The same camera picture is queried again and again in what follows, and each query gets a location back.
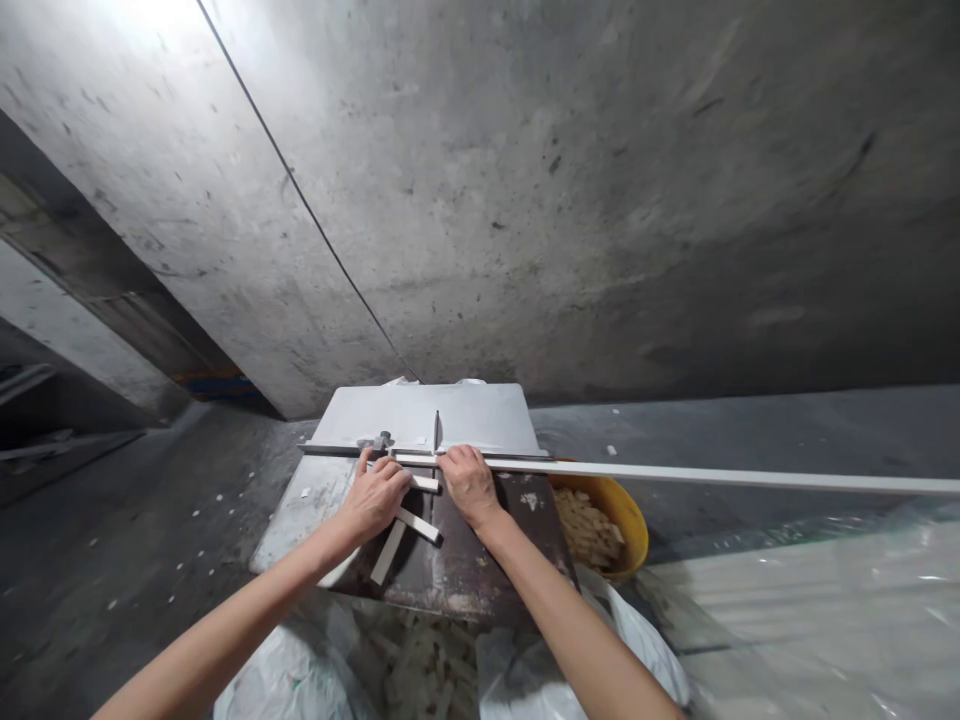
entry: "orange bucket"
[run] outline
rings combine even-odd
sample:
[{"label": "orange bucket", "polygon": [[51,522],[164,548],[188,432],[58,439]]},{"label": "orange bucket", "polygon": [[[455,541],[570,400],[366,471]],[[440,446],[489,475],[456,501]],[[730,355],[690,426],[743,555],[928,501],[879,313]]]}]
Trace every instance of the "orange bucket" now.
[{"label": "orange bucket", "polygon": [[643,561],[647,559],[650,534],[647,532],[647,523],[643,519],[640,508],[620,483],[613,478],[600,475],[549,475],[548,477],[554,489],[568,488],[585,492],[590,496],[593,506],[620,528],[624,541],[620,557],[609,570],[598,572],[607,580],[623,580],[639,570]]}]

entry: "cable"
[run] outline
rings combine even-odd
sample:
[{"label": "cable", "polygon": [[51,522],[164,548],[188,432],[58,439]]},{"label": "cable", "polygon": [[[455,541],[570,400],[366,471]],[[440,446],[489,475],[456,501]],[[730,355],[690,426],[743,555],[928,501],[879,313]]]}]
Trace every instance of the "cable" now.
[{"label": "cable", "polygon": [[267,138],[270,140],[270,144],[273,145],[274,152],[277,153],[277,157],[280,158],[280,162],[283,164],[283,169],[287,173],[287,177],[290,178],[290,184],[293,185],[293,188],[297,191],[297,195],[300,196],[300,202],[303,203],[303,206],[307,209],[307,212],[310,213],[310,219],[313,220],[313,224],[317,227],[317,230],[320,231],[320,237],[323,238],[323,241],[327,244],[327,249],[330,250],[330,253],[333,255],[333,259],[337,261],[337,265],[340,266],[340,270],[343,272],[343,276],[347,278],[347,282],[350,283],[350,287],[353,288],[353,291],[357,294],[357,297],[360,298],[360,302],[363,303],[363,306],[367,309],[367,312],[370,313],[370,317],[373,319],[373,322],[376,323],[377,328],[380,330],[383,335],[383,339],[387,341],[387,344],[390,346],[390,349],[400,358],[400,362],[411,372],[411,374],[419,380],[421,383],[423,380],[420,379],[420,376],[417,375],[417,371],[414,370],[410,363],[407,362],[406,358],[400,354],[400,351],[397,350],[397,346],[393,344],[393,341],[390,339],[390,336],[387,335],[387,331],[383,329],[383,325],[380,324],[380,320],[373,313],[373,308],[370,307],[370,303],[367,302],[367,299],[363,296],[363,293],[360,292],[360,288],[357,287],[357,284],[353,281],[353,278],[350,277],[350,273],[347,272],[347,268],[344,267],[343,261],[340,259],[340,256],[337,255],[337,251],[333,249],[333,245],[330,243],[327,234],[323,231],[323,228],[320,226],[320,221],[317,220],[317,216],[313,212],[313,208],[310,207],[310,203],[307,202],[307,198],[303,195],[303,190],[300,189],[300,183],[297,182],[297,179],[293,176],[293,171],[290,169],[290,165],[287,164],[287,159],[283,156],[283,153],[280,152],[280,146],[277,145],[277,141],[273,139],[273,133],[270,132],[270,128],[267,127],[266,121],[263,119],[263,115],[260,114],[260,109],[257,107],[257,104],[253,101],[253,96],[250,94],[250,91],[247,89],[246,83],[243,82],[243,78],[240,77],[240,72],[237,70],[237,66],[233,64],[233,58],[230,57],[230,53],[227,52],[227,46],[223,44],[223,40],[220,39],[220,33],[217,32],[216,26],[213,24],[213,20],[210,18],[210,14],[207,12],[207,8],[203,5],[203,0],[197,0],[197,5],[200,6],[200,12],[203,13],[204,19],[207,21],[207,25],[210,27],[210,32],[213,33],[213,37],[217,40],[217,45],[220,46],[220,50],[223,52],[223,56],[226,58],[227,63],[230,65],[230,69],[233,71],[233,76],[237,79],[237,82],[240,84],[240,89],[243,90],[243,94],[247,96],[247,102],[250,103],[250,107],[253,108],[254,114],[257,116],[257,120],[260,121],[260,127],[263,128],[263,131],[267,134]]}]

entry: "white plastic strip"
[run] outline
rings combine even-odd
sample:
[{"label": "white plastic strip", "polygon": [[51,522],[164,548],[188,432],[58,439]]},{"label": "white plastic strip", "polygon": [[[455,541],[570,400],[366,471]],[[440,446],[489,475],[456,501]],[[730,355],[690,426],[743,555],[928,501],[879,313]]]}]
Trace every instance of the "white plastic strip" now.
[{"label": "white plastic strip", "polygon": [[383,550],[380,551],[380,557],[377,558],[377,564],[373,566],[373,572],[370,573],[370,579],[377,585],[383,585],[387,577],[387,571],[393,563],[393,556],[397,554],[397,548],[400,547],[400,540],[403,538],[403,531],[406,528],[400,520],[393,521],[393,528],[390,535],[387,536],[387,542],[384,543]]},{"label": "white plastic strip", "polygon": [[435,543],[437,538],[440,537],[440,531],[437,528],[405,508],[397,510],[397,518],[403,520],[412,529],[416,530],[432,543]]},{"label": "white plastic strip", "polygon": [[423,475],[414,475],[410,481],[410,487],[414,490],[423,490],[423,492],[440,492],[440,481],[436,478],[428,478]]},{"label": "white plastic strip", "polygon": [[[402,466],[436,467],[434,455],[398,453]],[[809,473],[710,470],[704,468],[613,465],[549,460],[487,458],[491,470],[501,472],[552,473],[554,475],[601,475],[621,480],[675,480],[677,482],[755,487],[838,490],[846,492],[899,493],[905,495],[960,495],[960,481],[933,478],[900,478],[873,475],[814,475]]]}]

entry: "hand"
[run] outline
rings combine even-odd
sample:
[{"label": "hand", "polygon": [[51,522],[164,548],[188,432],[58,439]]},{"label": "hand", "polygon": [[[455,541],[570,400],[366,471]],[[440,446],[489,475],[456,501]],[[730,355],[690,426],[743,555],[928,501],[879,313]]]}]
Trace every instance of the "hand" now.
[{"label": "hand", "polygon": [[450,497],[474,530],[502,512],[493,475],[475,447],[454,445],[446,455],[437,456],[437,464],[447,479]]},{"label": "hand", "polygon": [[393,522],[410,487],[410,472],[392,457],[380,458],[367,470],[372,452],[372,448],[364,448],[360,453],[357,477],[337,513],[356,534],[359,544],[376,537]]}]

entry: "person's left hand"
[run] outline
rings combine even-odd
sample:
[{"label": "person's left hand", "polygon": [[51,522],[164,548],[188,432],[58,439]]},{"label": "person's left hand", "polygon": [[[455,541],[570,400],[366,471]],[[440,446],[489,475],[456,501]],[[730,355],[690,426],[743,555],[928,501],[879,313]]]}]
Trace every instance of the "person's left hand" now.
[{"label": "person's left hand", "polygon": [[412,477],[410,471],[401,468],[392,457],[380,458],[368,470],[372,452],[372,448],[364,448],[360,453],[357,477],[337,513],[361,544],[390,525]]}]

